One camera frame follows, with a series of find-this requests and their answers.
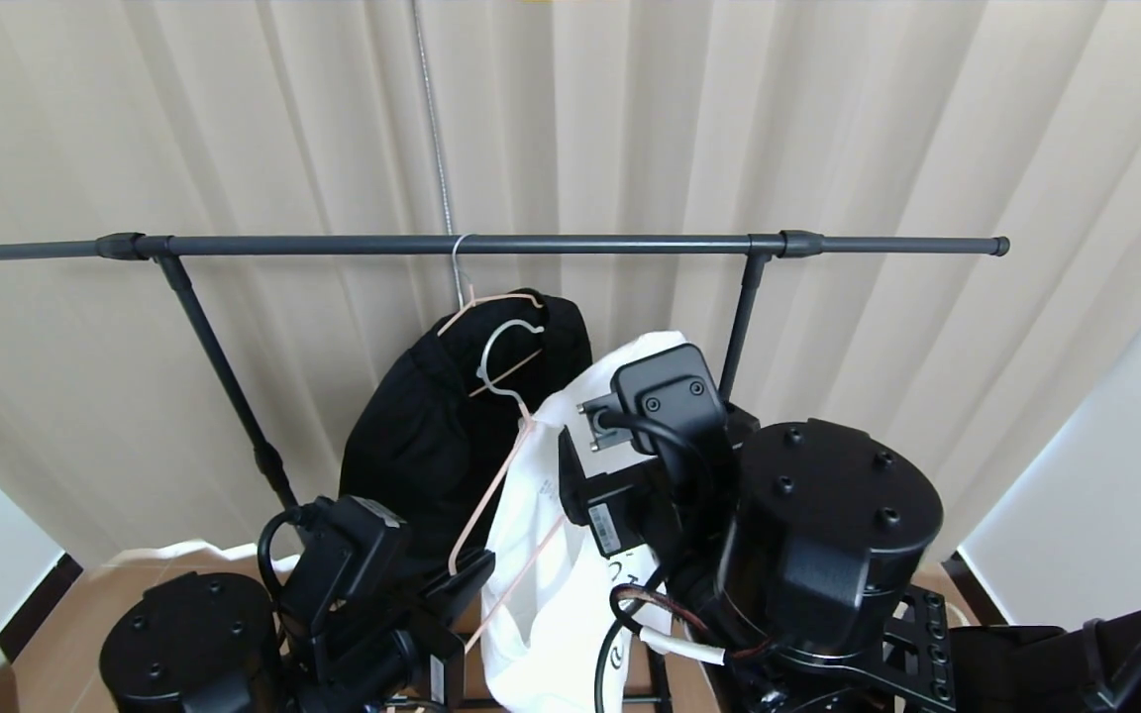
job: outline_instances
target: white label sticker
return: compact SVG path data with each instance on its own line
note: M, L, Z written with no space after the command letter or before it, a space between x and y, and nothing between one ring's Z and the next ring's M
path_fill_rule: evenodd
M607 554L620 551L620 532L615 529L615 520L610 517L610 508L602 504L589 508L589 518L592 520L592 530L597 533L597 541Z
M367 510L371 511L371 513L377 515L378 518L386 520L387 528L397 528L399 527L399 525L404 524L403 518L399 518L398 515L390 513L390 511L387 510L385 505L381 505L380 502L375 500L367 500L366 497L355 497L355 500L358 501L358 504L367 507Z
M430 700L435 703L446 703L443 696L443 659L438 656L430 657Z

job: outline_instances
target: black garment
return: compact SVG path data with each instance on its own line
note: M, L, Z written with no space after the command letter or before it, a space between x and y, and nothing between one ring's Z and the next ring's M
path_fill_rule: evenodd
M346 440L340 494L377 500L411 524L412 543L399 574L427 573L446 564L517 439L521 422L517 402L489 391L469 396L484 384L478 365L495 327L525 319L544 329L540 334L521 325L504 330L487 365L494 382L544 349L497 384L521 394L533 412L592 364L589 331L574 302L531 289L519 292L544 307L520 298L479 303L440 338L439 329L450 316L439 319L394 363ZM467 545L487 542L499 502L500 492Z

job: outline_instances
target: clothing rack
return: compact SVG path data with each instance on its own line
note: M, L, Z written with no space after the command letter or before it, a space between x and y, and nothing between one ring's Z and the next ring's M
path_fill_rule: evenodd
M202 256L744 256L742 290L734 310L725 368L720 374L720 396L726 402L738 374L743 345L755 303L755 293L764 266L774 258L795 259L824 252L911 252L970 253L1005 256L1005 237L836 237L809 230L780 230L777 234L747 235L337 235L337 236L149 236L121 232L96 240L72 243L0 244L0 261L44 260L54 258L105 258L110 260L152 260L161 267L164 279L192 324L222 391L227 394L244 432L253 445L253 461L270 484L281 504L289 509L298 500L284 472L280 452L267 440L253 415L240 380L232 371L209 324L204 308L192 287L183 257ZM659 713L672 712L672 696L661 655L647 649L652 695L625 695L624 704L653 704ZM495 700L469 699L466 710L497 707Z

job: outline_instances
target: hanger hook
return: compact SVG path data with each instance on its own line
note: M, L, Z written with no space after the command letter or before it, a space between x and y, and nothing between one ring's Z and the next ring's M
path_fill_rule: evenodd
M475 234L471 234L471 232L461 234L461 237L458 237L456 243L452 246L452 276L456 279L456 307L461 308L461 310L466 308L466 293L461 291L461 261L456 258L456 250L461 249L462 241L470 235Z
M487 359L491 356L491 348L492 345L495 343L495 338L503 334L504 330L516 326L526 327L526 331L529 331L532 334L540 334L544 331L543 327L532 326L526 319L510 319L504 322L501 326L495 327L495 331L491 334L491 339L487 340L487 345L484 347L484 359L482 359L480 365L478 365L478 378L484 381L484 386L487 387L487 391L497 394L499 396L513 397L513 400L517 402L517 406L519 406L519 410L521 411L521 415L529 416L529 411L526 410L526 403L521 400L520 394L517 394L516 391L512 391L512 389L508 388L495 388L495 384L492 383L491 378L487 375Z

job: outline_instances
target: curtain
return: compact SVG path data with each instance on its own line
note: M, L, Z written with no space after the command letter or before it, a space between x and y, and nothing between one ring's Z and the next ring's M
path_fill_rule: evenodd
M766 270L735 400L937 484L947 556L1141 325L1141 3L0 3L0 243L148 234L1010 236L1006 258ZM734 257L467 257L599 356L714 373ZM447 260L186 260L299 499L334 493ZM277 508L149 264L0 264L0 487L88 566ZM1061 502L1060 507L1067 507Z

